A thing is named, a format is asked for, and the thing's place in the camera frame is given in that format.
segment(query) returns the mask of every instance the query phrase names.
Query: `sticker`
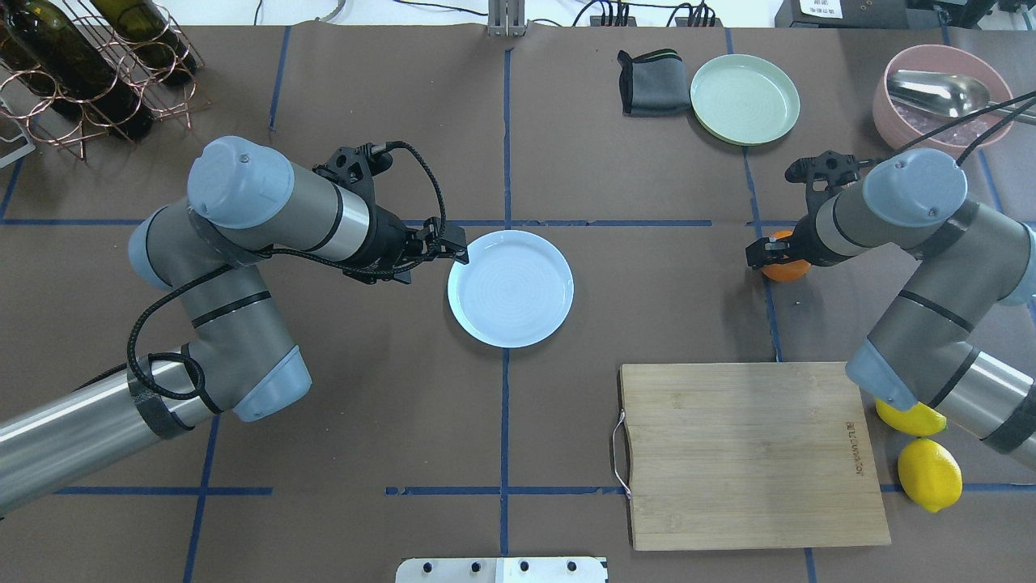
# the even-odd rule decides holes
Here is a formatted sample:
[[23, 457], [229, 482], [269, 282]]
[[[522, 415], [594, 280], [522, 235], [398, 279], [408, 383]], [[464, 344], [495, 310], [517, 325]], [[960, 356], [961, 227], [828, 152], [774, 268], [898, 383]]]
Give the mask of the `sticker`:
[[821, 19], [840, 19], [841, 0], [799, 0], [802, 13]]

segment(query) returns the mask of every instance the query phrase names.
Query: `green glass bottle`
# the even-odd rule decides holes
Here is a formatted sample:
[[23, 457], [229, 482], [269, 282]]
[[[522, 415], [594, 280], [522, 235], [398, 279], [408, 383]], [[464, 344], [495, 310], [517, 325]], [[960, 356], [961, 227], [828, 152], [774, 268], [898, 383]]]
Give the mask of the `green glass bottle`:
[[118, 79], [112, 65], [60, 8], [47, 0], [0, 0], [0, 16], [10, 35], [70, 97], [92, 99], [91, 105], [104, 116], [87, 107], [87, 119], [108, 123], [107, 117], [116, 123], [109, 128], [110, 134], [124, 134], [132, 140], [151, 128], [154, 116], [137, 91]]
[[[195, 61], [176, 33], [168, 28], [168, 22], [159, 12], [151, 0], [90, 0], [97, 11], [112, 25], [119, 36], [131, 42], [147, 42], [134, 48], [133, 52], [142, 63], [153, 69], [171, 66], [175, 55], [183, 57], [181, 67], [194, 72], [198, 70]], [[162, 82], [166, 85], [182, 85], [191, 76], [177, 67]]]
[[[3, 64], [11, 72], [31, 70], [39, 66], [36, 59], [26, 53], [25, 49], [10, 37], [7, 27], [3, 26], [2, 23], [0, 23], [0, 64]], [[22, 75], [18, 80], [36, 96], [45, 98], [54, 96], [54, 81], [46, 75]], [[83, 108], [79, 107], [79, 104], [67, 101], [61, 97], [54, 97], [54, 100], [51, 101], [51, 109], [74, 123], [79, 122], [80, 118], [83, 117]]]

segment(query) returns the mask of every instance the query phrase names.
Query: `table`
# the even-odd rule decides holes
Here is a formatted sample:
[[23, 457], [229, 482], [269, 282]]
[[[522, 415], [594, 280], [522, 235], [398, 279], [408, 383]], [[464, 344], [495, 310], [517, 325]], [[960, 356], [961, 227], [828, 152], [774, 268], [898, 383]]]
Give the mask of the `table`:
[[[411, 286], [369, 287], [271, 260], [264, 273], [310, 367], [310, 393], [254, 425], [221, 418], [12, 513], [0, 524], [0, 580], [391, 581], [406, 557], [574, 554], [607, 557], [612, 581], [657, 583], [1032, 573], [1036, 490], [1011, 485], [1033, 472], [956, 428], [938, 440], [968, 487], [932, 516], [897, 491], [909, 438], [871, 415], [893, 545], [816, 551], [634, 553], [607, 440], [623, 363], [847, 359], [915, 263], [883, 247], [766, 285], [743, 247], [804, 213], [784, 168], [829, 148], [889, 151], [870, 97], [902, 48], [945, 40], [1020, 92], [1032, 88], [1021, 55], [1036, 54], [1033, 35], [534, 25], [498, 40], [476, 25], [314, 23], [189, 34], [215, 101], [194, 132], [163, 123], [137, 150], [102, 140], [85, 164], [41, 150], [0, 176], [0, 416], [120, 360], [133, 321], [159, 297], [131, 269], [126, 239], [184, 194], [191, 161], [226, 134], [303, 165], [343, 144], [413, 143], [470, 239], [522, 228], [557, 245], [575, 276], [572, 312], [535, 347], [494, 349], [450, 314], [447, 264], [415, 269]], [[799, 123], [743, 149], [686, 117], [623, 117], [615, 54], [662, 47], [690, 71], [728, 52], [773, 61], [800, 90]], [[972, 195], [1036, 221], [1034, 143], [1015, 127], [972, 156]], [[405, 155], [377, 187], [404, 218], [434, 213]], [[191, 338], [178, 309], [152, 320], [142, 350]], [[1028, 308], [996, 309], [974, 342], [1033, 373]]]

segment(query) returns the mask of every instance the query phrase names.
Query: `wooden cutting board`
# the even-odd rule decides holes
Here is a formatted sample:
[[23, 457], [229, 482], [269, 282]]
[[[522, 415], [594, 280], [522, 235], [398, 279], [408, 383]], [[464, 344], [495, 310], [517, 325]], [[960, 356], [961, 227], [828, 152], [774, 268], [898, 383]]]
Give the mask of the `wooden cutting board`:
[[633, 548], [889, 545], [841, 362], [625, 365]]

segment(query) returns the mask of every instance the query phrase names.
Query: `black box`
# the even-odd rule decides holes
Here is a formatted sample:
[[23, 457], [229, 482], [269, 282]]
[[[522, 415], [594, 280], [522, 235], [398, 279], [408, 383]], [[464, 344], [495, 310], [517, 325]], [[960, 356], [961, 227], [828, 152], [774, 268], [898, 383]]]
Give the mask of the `black box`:
[[784, 0], [774, 26], [804, 28], [910, 28], [904, 0], [831, 0], [840, 2], [841, 19], [822, 19], [803, 12], [799, 0]]

